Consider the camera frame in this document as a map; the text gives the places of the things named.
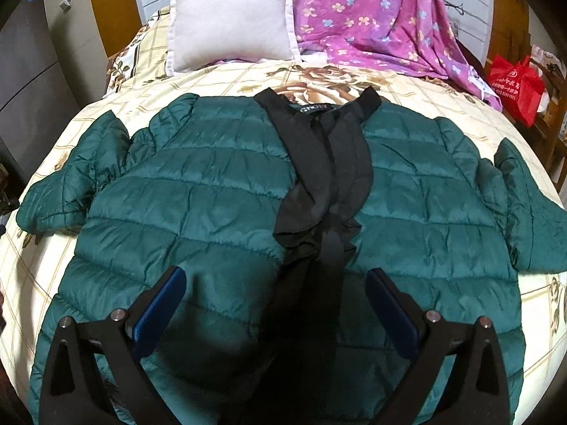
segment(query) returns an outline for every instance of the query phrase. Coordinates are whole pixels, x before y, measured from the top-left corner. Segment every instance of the white pillow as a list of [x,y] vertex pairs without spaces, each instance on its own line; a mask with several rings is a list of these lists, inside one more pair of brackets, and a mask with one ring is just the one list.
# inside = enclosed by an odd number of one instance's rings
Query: white pillow
[[168,76],[223,59],[300,62],[293,0],[171,0]]

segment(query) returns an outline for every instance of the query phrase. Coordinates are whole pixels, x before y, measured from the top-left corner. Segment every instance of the green puffer jacket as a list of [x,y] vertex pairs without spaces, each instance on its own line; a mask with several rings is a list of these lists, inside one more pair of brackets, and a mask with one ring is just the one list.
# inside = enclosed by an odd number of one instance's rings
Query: green puffer jacket
[[[362,230],[345,270],[335,359],[321,367],[310,356],[303,372],[304,398],[317,405],[311,423],[368,422],[407,368],[365,297],[365,272],[378,266],[423,309],[494,321],[513,416],[525,350],[518,271],[567,269],[567,214],[507,140],[493,165],[445,118],[383,103],[362,126],[374,181],[355,217]],[[294,178],[253,98],[185,94],[132,138],[112,112],[98,118],[63,168],[30,188],[16,217],[30,233],[81,227],[38,339],[35,420],[59,319],[106,318],[179,265],[187,292],[142,365],[182,424],[215,424],[257,342],[285,252],[274,223]],[[104,359],[99,365],[109,376]],[[434,411],[449,371],[446,364],[419,421]],[[324,393],[307,387],[321,372],[332,372]]]

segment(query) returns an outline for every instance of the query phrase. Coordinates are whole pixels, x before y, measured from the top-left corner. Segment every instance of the pink floral blanket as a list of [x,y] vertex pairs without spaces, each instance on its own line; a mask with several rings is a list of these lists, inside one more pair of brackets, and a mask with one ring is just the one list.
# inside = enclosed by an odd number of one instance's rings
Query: pink floral blanket
[[295,0],[294,17],[302,51],[325,51],[336,64],[451,79],[502,110],[461,53],[443,0]]

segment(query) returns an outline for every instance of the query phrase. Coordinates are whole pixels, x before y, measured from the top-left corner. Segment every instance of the red plastic bag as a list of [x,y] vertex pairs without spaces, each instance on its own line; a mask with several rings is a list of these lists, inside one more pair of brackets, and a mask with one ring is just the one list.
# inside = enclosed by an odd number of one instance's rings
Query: red plastic bag
[[534,124],[545,83],[529,67],[529,56],[515,66],[496,56],[488,75],[488,84],[500,96],[502,105],[514,119],[528,127]]

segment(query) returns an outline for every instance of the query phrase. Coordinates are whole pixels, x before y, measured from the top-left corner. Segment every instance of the wooden door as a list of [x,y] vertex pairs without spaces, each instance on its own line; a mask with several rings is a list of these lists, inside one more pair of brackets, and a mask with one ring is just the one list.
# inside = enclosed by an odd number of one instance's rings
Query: wooden door
[[136,0],[91,0],[107,56],[121,51],[134,38],[142,21]]
[[494,0],[486,71],[497,54],[516,63],[530,54],[529,8],[526,0]]

